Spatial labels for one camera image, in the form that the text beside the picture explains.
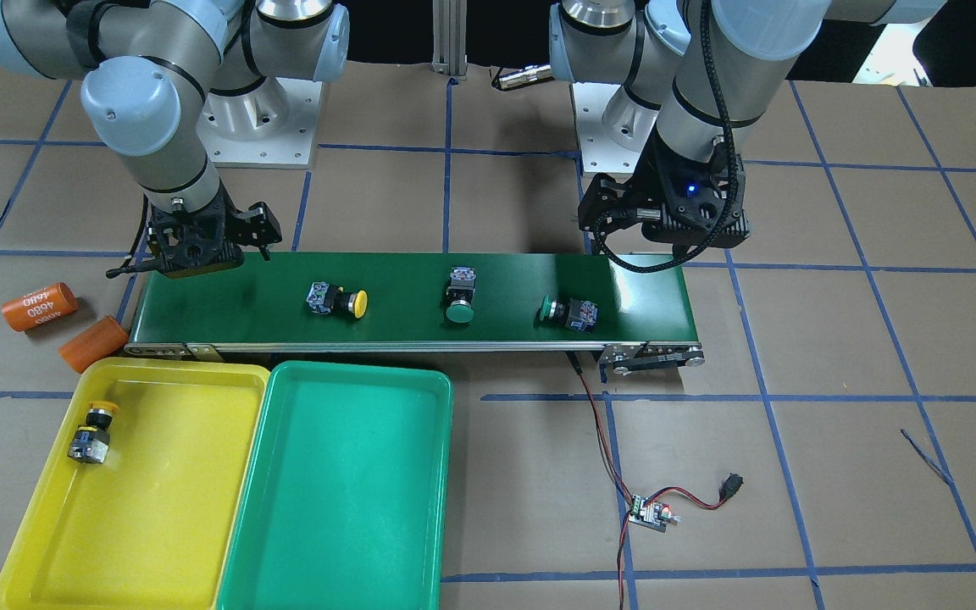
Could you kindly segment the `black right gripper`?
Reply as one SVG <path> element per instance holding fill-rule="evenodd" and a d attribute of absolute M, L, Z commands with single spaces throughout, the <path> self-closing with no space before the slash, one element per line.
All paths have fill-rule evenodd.
<path fill-rule="evenodd" d="M 146 271 L 171 279 L 240 267 L 243 247 L 256 247 L 271 260 L 270 246 L 283 241 L 279 220 L 258 201 L 241 211 L 227 191 L 218 191 L 204 208 L 171 213 L 155 208 L 148 220 Z"/>

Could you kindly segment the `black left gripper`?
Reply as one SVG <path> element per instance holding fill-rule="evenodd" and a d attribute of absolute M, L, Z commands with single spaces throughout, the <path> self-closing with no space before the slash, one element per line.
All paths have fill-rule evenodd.
<path fill-rule="evenodd" d="M 719 215 L 724 214 L 710 247 L 733 248 L 751 235 L 743 209 L 746 175 L 735 156 L 736 197 L 729 195 L 729 148 L 717 143 L 709 162 L 698 162 L 671 150 L 660 136 L 651 136 L 636 170 L 625 182 L 605 173 L 594 175 L 579 204 L 579 227 L 589 254 L 607 255 L 607 236 L 640 225 L 648 241 L 675 247 L 700 246 Z"/>

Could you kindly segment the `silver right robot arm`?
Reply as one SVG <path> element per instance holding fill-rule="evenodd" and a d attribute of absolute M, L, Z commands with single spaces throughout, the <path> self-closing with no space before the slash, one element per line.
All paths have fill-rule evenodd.
<path fill-rule="evenodd" d="M 283 239 L 269 205 L 234 205 L 198 130 L 268 134 L 286 121 L 280 80 L 344 72 L 350 15 L 334 1 L 0 1 L 0 65 L 80 80 L 98 139 L 143 193 L 150 258 L 119 275 L 171 279 L 240 267 Z"/>

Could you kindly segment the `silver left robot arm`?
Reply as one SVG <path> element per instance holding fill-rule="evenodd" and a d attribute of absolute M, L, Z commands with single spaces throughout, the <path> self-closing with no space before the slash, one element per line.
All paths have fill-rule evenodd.
<path fill-rule="evenodd" d="M 595 174 L 577 211 L 596 253 L 639 225 L 677 262 L 751 234 L 740 143 L 827 19 L 909 24 L 939 1 L 561 1 L 550 8 L 550 69 L 619 85 L 656 118 L 631 176 Z"/>

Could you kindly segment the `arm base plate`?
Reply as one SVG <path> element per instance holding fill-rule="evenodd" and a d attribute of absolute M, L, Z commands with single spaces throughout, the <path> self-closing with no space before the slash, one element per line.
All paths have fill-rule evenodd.
<path fill-rule="evenodd" d="M 197 134 L 220 169 L 310 169 L 326 84 L 267 78 L 209 93 Z"/>
<path fill-rule="evenodd" d="M 632 100 L 624 86 L 600 82 L 574 82 L 572 99 L 582 174 L 630 177 L 656 124 L 657 109 Z"/>

